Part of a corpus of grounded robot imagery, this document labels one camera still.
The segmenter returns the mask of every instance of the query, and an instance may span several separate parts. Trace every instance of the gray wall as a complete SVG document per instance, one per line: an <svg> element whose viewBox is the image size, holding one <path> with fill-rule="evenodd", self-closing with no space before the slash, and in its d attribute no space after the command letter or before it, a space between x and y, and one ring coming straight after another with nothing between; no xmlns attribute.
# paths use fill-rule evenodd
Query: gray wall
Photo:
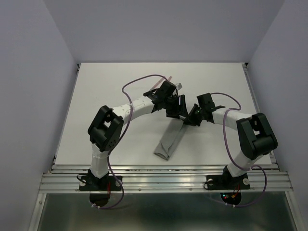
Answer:
<svg viewBox="0 0 308 231"><path fill-rule="evenodd" d="M2 1L0 30L0 229L27 230L76 63L41 0Z"/></svg>
<svg viewBox="0 0 308 231"><path fill-rule="evenodd" d="M308 218L308 1L287 0L248 70L261 110L277 139L279 166L289 172Z"/></svg>
<svg viewBox="0 0 308 231"><path fill-rule="evenodd" d="M248 62L283 0L45 0L78 62Z"/></svg>

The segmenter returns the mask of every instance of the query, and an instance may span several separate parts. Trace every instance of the metal frame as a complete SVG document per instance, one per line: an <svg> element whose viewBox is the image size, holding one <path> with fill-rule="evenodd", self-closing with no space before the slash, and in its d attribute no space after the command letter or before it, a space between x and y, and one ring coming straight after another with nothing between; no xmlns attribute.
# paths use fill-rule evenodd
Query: metal frame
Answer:
<svg viewBox="0 0 308 231"><path fill-rule="evenodd" d="M251 87L247 67L243 64L243 71L253 98L255 109L260 111L255 93ZM304 231L298 204L293 187L286 172L280 172L274 153L270 153L271 165L262 165L268 177L268 192L285 192L298 231ZM203 188L207 175L221 174L225 166L112 166L116 174L123 176L126 193L220 193L222 191L207 191ZM47 193L89 193L78 190L77 174L85 173L88 165L53 165L48 174L42 177L38 198L29 226L29 231L36 231ZM264 176L260 170L248 172L251 189L246 192L260 192L264 187Z"/></svg>

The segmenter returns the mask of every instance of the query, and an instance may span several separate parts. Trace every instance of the gray cloth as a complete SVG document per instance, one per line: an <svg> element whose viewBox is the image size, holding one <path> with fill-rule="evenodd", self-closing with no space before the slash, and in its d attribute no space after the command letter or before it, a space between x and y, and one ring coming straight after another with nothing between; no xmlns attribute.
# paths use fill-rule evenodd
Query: gray cloth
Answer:
<svg viewBox="0 0 308 231"><path fill-rule="evenodd" d="M158 146L155 148L154 154L165 160L169 160L186 129L187 125L183 123L183 120L172 119Z"/></svg>

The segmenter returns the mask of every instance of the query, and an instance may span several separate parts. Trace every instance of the white table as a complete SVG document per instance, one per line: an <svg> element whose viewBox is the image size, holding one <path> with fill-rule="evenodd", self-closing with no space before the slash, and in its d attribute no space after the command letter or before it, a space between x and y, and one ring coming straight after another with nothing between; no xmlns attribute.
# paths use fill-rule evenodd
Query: white table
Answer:
<svg viewBox="0 0 308 231"><path fill-rule="evenodd" d="M236 98L243 113L256 113L242 64L216 63L83 63L77 77L72 101L56 157L56 165L90 165L91 143L87 130L98 109L128 102L121 88L126 83L149 74L172 76L181 83L180 94L186 95L190 111L196 96L224 92ZM148 78L127 87L132 100L147 92L158 77ZM215 95L216 105L236 107L225 96ZM132 121L126 136L111 155L112 165L227 165L222 126L203 121L200 127L189 127L169 161L153 154L170 118L164 110ZM240 151L237 132L227 128L232 155ZM257 163L270 165L269 155Z"/></svg>

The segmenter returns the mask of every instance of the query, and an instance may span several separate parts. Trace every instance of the wall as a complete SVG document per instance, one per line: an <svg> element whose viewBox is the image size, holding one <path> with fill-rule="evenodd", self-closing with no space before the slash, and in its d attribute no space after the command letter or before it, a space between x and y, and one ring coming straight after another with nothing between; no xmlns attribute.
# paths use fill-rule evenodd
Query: wall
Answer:
<svg viewBox="0 0 308 231"><path fill-rule="evenodd" d="M279 166L289 172L308 217L308 1L287 0L248 65L261 110L278 139Z"/></svg>
<svg viewBox="0 0 308 231"><path fill-rule="evenodd" d="M0 7L0 229L27 230L52 163L76 62L41 0Z"/></svg>
<svg viewBox="0 0 308 231"><path fill-rule="evenodd" d="M283 0L45 0L78 62L247 62Z"/></svg>

